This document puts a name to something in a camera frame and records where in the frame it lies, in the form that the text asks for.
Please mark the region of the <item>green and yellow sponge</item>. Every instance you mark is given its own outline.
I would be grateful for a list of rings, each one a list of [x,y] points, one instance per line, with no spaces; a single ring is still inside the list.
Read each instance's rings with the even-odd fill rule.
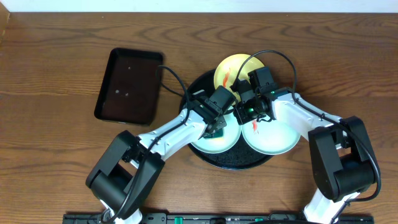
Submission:
[[[204,136],[205,139],[221,138],[224,135],[223,129],[214,130],[212,133],[208,133]]]

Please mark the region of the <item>white plate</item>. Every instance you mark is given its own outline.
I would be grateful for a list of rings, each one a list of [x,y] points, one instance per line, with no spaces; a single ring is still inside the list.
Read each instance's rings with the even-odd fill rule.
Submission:
[[[266,155],[283,154],[291,150],[301,135],[280,121],[250,121],[242,125],[246,143],[255,151]]]
[[[201,152],[218,154],[232,148],[240,138],[242,127],[238,124],[233,114],[224,115],[226,126],[223,127],[224,135],[221,138],[205,139],[202,137],[192,143],[192,146]]]

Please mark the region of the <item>yellow plate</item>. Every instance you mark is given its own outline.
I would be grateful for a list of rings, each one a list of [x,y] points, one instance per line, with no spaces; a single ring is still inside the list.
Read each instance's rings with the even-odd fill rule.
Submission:
[[[230,86],[234,83],[238,70],[247,58],[249,58],[248,54],[234,54],[225,58],[218,65],[214,74],[215,89],[222,85],[228,91],[232,91]],[[249,81],[248,73],[263,66],[264,64],[259,59],[251,58],[241,70],[239,79]]]

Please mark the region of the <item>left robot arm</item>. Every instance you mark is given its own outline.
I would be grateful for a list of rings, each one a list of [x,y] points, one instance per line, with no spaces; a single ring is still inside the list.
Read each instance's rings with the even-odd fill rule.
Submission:
[[[207,97],[186,96],[180,114],[149,133],[119,133],[86,178],[86,186],[106,210],[100,223],[139,223],[139,207],[148,197],[166,160],[179,149],[225,126],[223,115],[235,96],[224,87]]]

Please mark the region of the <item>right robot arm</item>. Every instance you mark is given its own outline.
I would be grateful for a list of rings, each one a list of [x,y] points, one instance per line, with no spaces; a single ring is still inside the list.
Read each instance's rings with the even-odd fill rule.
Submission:
[[[239,124],[280,121],[308,141],[317,190],[303,210],[306,221],[334,223],[351,203],[378,196],[381,171],[361,119],[325,113],[290,88],[241,98],[233,113]]]

